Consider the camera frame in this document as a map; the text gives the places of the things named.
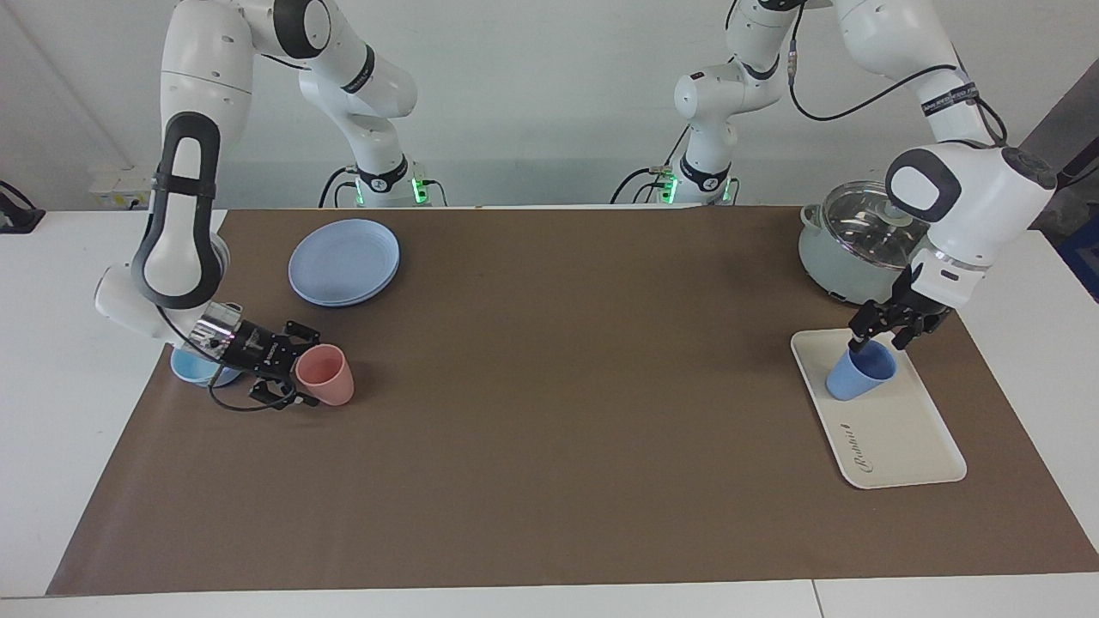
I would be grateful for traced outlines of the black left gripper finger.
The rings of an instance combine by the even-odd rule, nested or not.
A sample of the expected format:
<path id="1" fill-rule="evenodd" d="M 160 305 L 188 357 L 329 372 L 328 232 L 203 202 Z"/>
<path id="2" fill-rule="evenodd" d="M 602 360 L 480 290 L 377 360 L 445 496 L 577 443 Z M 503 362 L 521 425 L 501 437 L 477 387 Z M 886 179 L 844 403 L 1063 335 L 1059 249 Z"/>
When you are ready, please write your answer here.
<path id="1" fill-rule="evenodd" d="M 859 354 L 867 344 L 887 331 L 887 306 L 868 300 L 859 307 L 859 310 L 848 322 L 851 339 L 847 347 L 852 354 Z"/>
<path id="2" fill-rule="evenodd" d="M 917 312 L 910 306 L 903 306 L 902 312 L 896 318 L 896 333 L 892 336 L 892 347 L 903 351 L 912 341 L 922 334 L 933 333 L 951 314 L 950 306 L 942 306 L 939 312 Z"/>

